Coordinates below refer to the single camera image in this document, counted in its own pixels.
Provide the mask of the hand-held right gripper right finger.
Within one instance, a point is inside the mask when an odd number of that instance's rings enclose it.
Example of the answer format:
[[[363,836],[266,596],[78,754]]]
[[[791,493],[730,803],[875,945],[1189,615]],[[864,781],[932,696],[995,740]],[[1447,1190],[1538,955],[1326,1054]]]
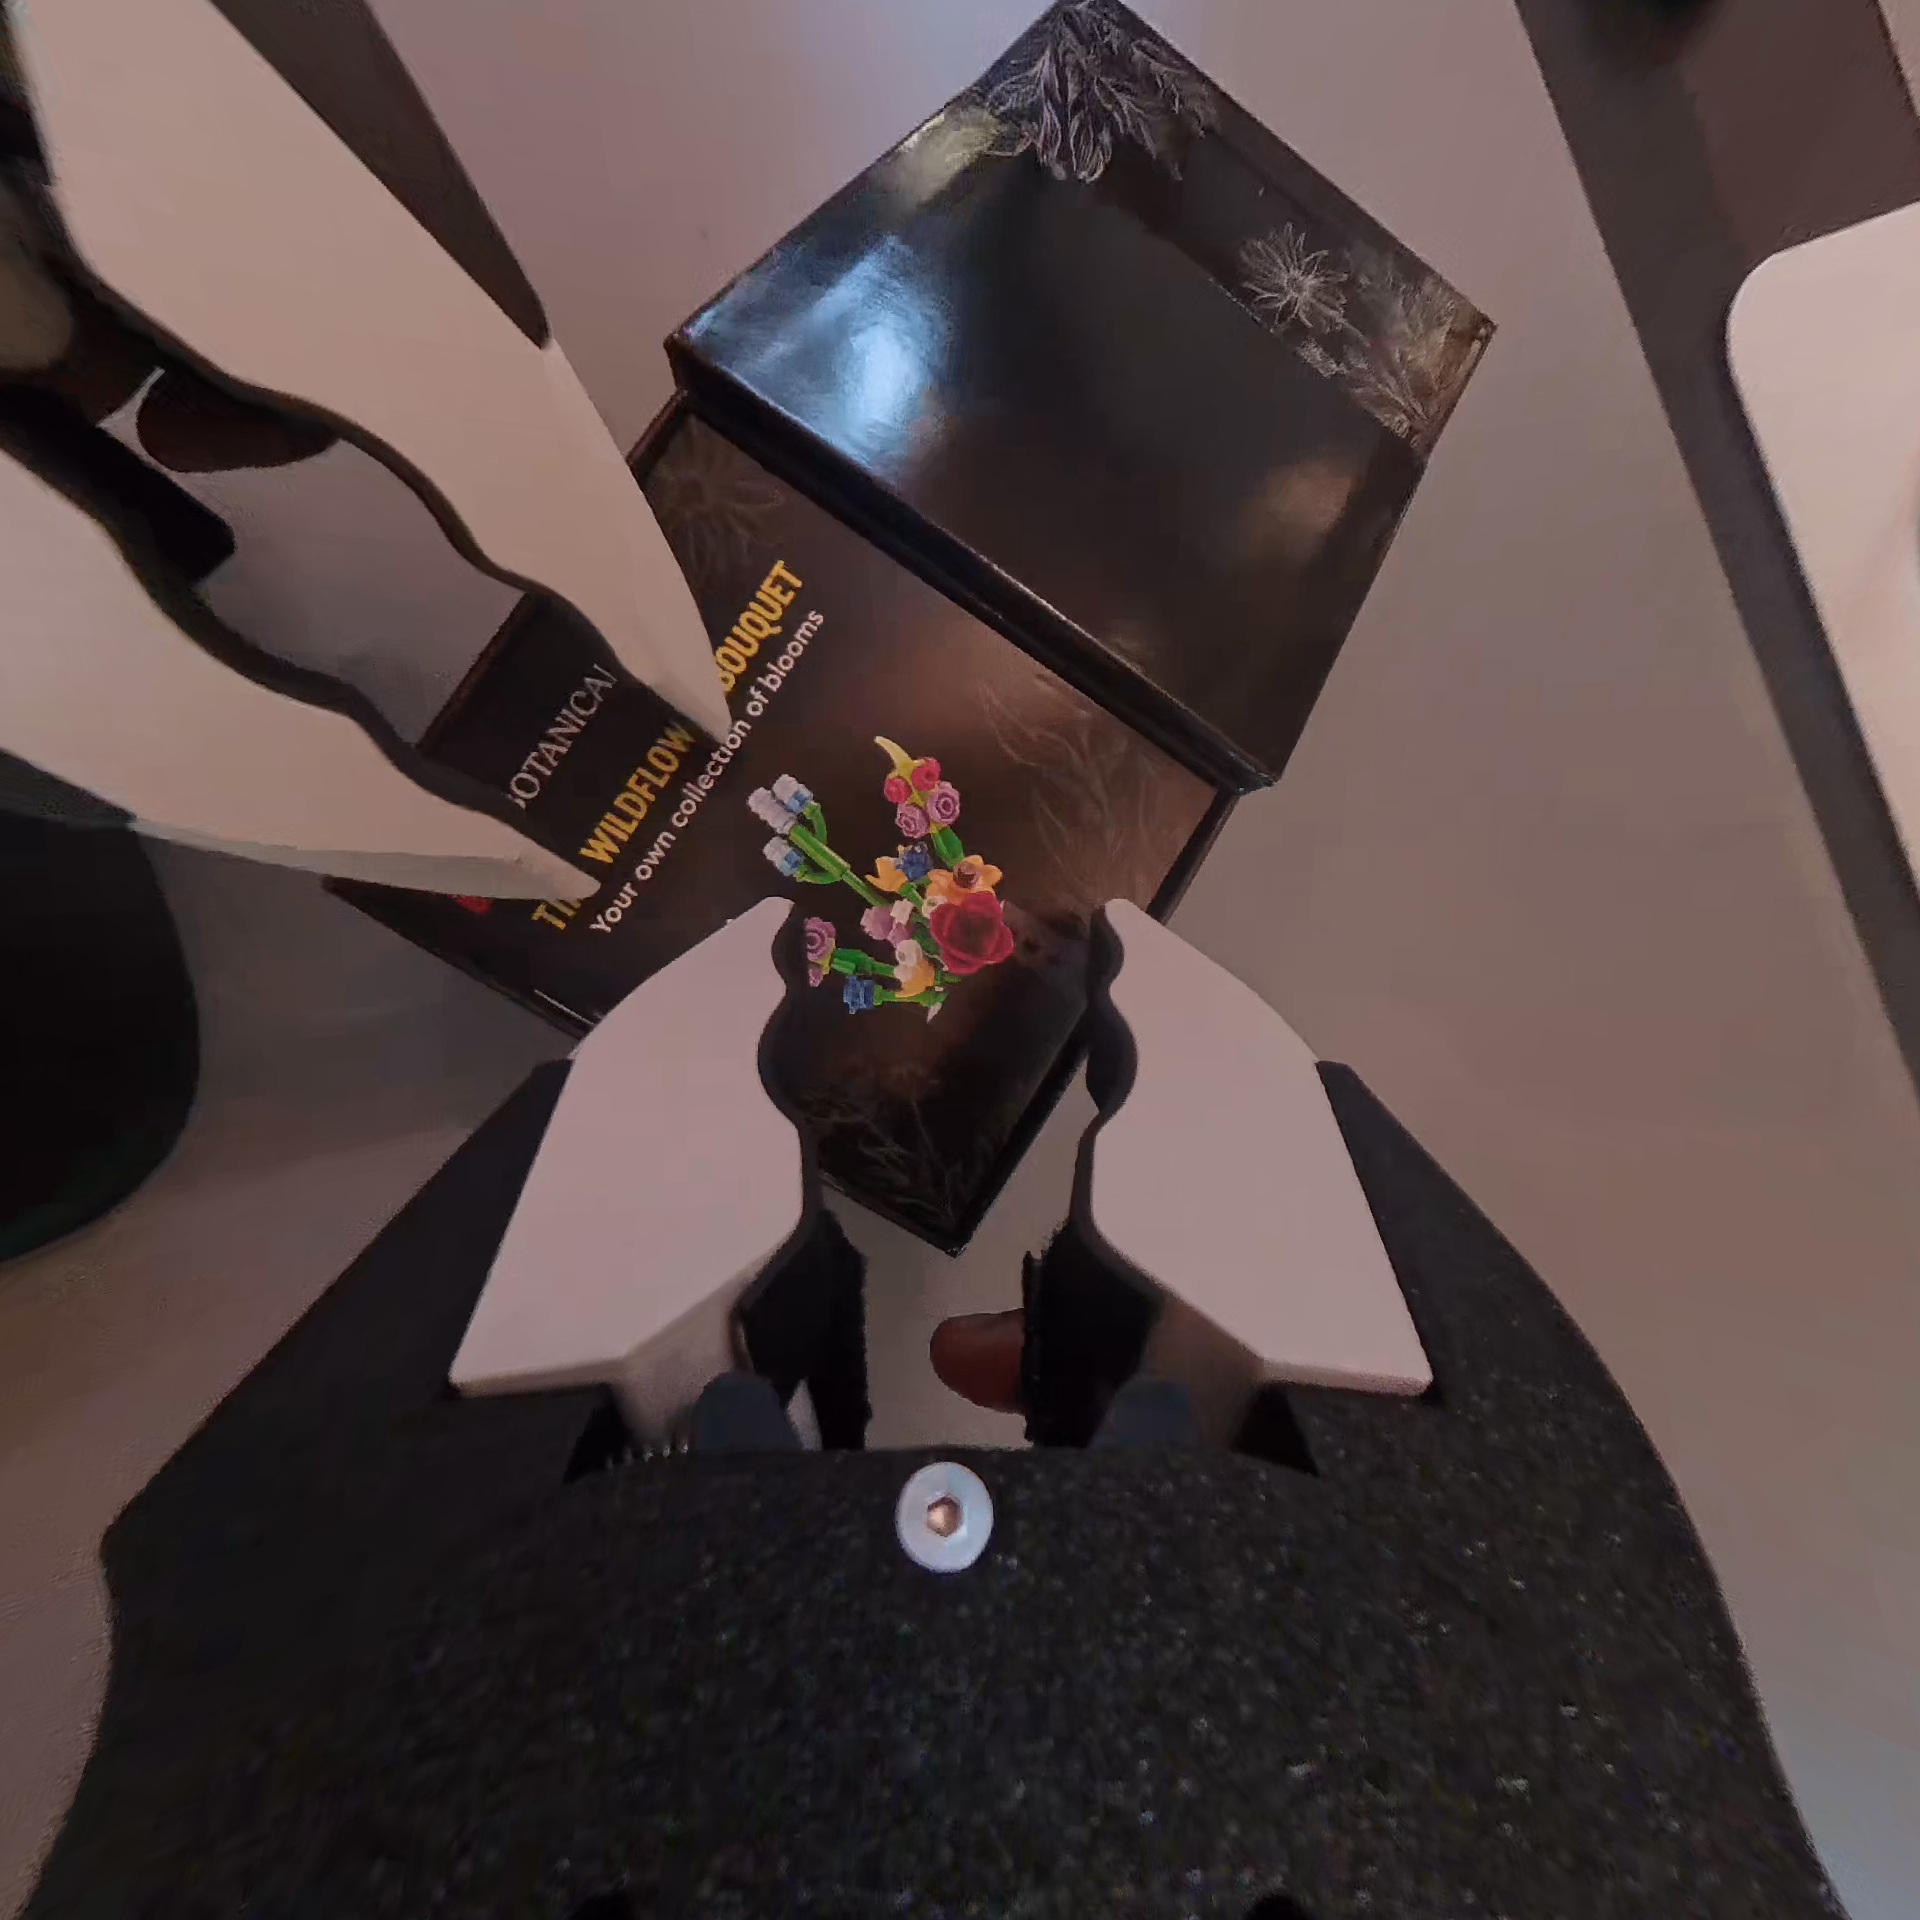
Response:
[[[1313,1048],[1128,899],[1097,916],[1073,1234],[1146,1300],[1144,1362],[1200,1399],[1416,1397],[1432,1362]]]

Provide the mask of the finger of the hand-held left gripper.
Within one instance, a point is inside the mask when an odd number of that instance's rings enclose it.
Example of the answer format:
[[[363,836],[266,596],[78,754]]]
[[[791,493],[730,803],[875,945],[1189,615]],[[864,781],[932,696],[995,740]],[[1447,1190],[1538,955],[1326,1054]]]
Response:
[[[459,797],[348,686],[240,646],[135,529],[3,451],[3,752],[150,837],[323,877],[483,899],[595,879]]]
[[[514,248],[368,4],[3,4],[3,450],[173,564],[100,420],[150,371],[320,420],[477,574],[720,737],[701,614]]]

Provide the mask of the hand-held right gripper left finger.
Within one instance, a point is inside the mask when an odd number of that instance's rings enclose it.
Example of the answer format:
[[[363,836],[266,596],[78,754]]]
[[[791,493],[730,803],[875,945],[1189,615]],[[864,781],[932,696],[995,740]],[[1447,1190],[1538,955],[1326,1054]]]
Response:
[[[759,1064],[788,998],[764,897],[639,982],[563,1080],[451,1355],[461,1395],[697,1395],[803,1224],[803,1140]]]

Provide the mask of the black lego set box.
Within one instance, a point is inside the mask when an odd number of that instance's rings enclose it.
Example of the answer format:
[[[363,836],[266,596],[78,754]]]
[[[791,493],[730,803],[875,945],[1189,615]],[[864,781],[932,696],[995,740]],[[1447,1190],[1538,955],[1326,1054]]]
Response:
[[[1488,316],[1124,4],[1053,4],[708,299],[635,479],[732,713],[523,598],[421,737],[595,879],[333,879],[571,1038],[756,902],[828,1183],[960,1250],[1073,1073],[1092,920],[1282,777]]]

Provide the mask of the person's left hand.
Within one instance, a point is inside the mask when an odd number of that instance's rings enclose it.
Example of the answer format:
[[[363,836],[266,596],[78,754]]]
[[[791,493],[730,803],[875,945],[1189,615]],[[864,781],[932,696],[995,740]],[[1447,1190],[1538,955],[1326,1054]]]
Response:
[[[230,393],[190,367],[165,367],[139,397],[144,453],[173,474],[289,468],[338,441],[322,420]]]

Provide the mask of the black honeycomb cushion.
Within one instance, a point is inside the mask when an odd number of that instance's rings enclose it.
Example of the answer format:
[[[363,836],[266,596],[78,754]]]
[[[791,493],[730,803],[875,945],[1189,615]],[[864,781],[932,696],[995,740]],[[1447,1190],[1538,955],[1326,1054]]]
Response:
[[[104,1217],[163,1164],[202,1066],[180,928],[106,801],[2,756],[2,1260]]]

